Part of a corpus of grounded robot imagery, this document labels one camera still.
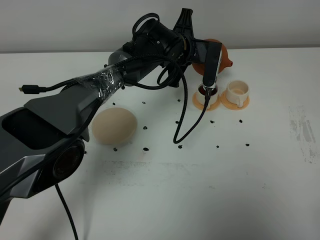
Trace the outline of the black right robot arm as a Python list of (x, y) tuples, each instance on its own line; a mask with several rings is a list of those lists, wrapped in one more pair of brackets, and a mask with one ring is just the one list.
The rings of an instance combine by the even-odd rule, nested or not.
[(155, 13), (141, 17), (131, 41), (115, 51), (103, 69), (50, 87), (23, 85), (25, 94), (60, 92), (29, 100), (0, 118), (0, 200), (30, 198), (63, 181), (79, 167), (88, 126), (116, 91), (140, 87), (156, 67), (169, 75), (153, 87), (177, 87), (192, 63), (203, 63), (207, 43), (196, 39), (193, 11), (184, 8), (173, 29)]

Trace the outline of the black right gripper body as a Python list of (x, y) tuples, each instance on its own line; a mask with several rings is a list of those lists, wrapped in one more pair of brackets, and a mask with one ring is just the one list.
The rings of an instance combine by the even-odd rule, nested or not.
[(193, 63), (204, 64), (208, 50), (208, 44), (205, 40), (194, 37), (192, 13), (192, 9), (183, 8), (172, 29), (178, 37), (172, 58), (183, 72)]

